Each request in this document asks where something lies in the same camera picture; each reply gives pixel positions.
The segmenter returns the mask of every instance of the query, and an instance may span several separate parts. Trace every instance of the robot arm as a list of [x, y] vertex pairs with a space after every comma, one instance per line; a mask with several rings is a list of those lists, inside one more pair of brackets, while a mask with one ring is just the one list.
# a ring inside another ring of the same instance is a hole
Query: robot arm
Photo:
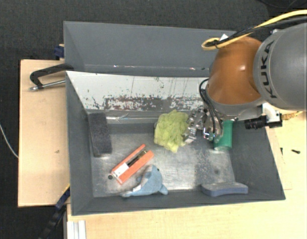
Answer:
[[189, 116], [186, 142], [197, 129], [208, 140], [218, 141], [225, 120], [243, 120], [246, 128], [281, 126], [281, 114], [274, 107], [306, 111], [307, 23], [277, 30], [263, 43], [247, 34], [227, 40], [228, 45], [215, 41], [219, 50], [200, 91], [205, 109]]

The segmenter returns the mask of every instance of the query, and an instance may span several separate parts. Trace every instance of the orange stapler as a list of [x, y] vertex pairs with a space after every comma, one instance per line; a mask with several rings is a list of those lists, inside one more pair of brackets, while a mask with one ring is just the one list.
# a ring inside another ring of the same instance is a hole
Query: orange stapler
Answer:
[[153, 152], [151, 150], [146, 151], [144, 148], [145, 144], [138, 147], [111, 171], [111, 175], [115, 177], [120, 184], [124, 183], [153, 158]]

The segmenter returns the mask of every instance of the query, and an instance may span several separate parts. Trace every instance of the blue plush toy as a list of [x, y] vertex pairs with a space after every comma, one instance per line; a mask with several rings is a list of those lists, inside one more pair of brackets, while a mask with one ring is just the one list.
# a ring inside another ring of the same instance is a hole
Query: blue plush toy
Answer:
[[168, 189], [162, 184], [162, 175], [155, 165], [149, 165], [143, 175], [137, 178], [138, 186], [132, 191], [125, 191], [120, 194], [122, 197], [147, 196], [156, 192], [163, 195], [168, 194]]

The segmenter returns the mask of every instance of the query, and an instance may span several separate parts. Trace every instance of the yellow cable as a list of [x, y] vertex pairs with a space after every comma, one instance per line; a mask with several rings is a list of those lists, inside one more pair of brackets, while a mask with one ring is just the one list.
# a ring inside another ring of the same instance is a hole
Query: yellow cable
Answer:
[[[292, 11], [292, 12], [288, 12], [288, 13], [285, 13], [283, 15], [279, 15], [275, 18], [272, 18], [262, 24], [259, 24], [258, 26], [255, 26], [253, 27], [253, 29], [255, 28], [258, 28], [258, 27], [262, 27], [262, 26], [266, 26], [266, 25], [269, 25], [269, 24], [272, 24], [272, 23], [275, 23], [275, 22], [278, 22], [280, 20], [283, 20], [285, 18], [289, 18], [289, 17], [293, 17], [293, 16], [298, 16], [298, 15], [307, 15], [307, 10], [296, 10], [296, 11]], [[227, 42], [224, 42], [224, 43], [221, 43], [221, 44], [218, 44], [218, 45], [213, 45], [213, 46], [210, 46], [210, 47], [207, 47], [206, 44], [209, 43], [209, 42], [212, 42], [212, 41], [219, 41], [219, 38], [210, 38], [208, 40], [206, 40], [204, 43], [202, 43], [202, 49], [203, 50], [214, 50], [214, 49], [219, 49], [219, 48], [222, 48], [224, 46], [227, 46], [229, 45], [230, 43], [233, 43], [237, 40], [240, 40], [241, 38], [247, 36], [247, 35], [250, 35], [251, 33], [247, 33], [245, 35], [241, 35], [239, 37], [236, 37], [234, 39], [231, 39]]]

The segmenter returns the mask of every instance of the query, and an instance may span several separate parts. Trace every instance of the green object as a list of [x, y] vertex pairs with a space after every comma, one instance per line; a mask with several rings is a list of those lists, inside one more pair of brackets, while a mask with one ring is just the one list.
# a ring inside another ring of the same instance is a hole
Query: green object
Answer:
[[232, 120], [225, 120], [223, 122], [224, 134], [218, 143], [213, 143], [215, 150], [229, 150], [232, 149], [232, 134], [233, 134], [233, 123]]
[[176, 110], [160, 115], [154, 131], [154, 143], [177, 152], [179, 146], [185, 145], [182, 134], [188, 127], [188, 117], [186, 113]]

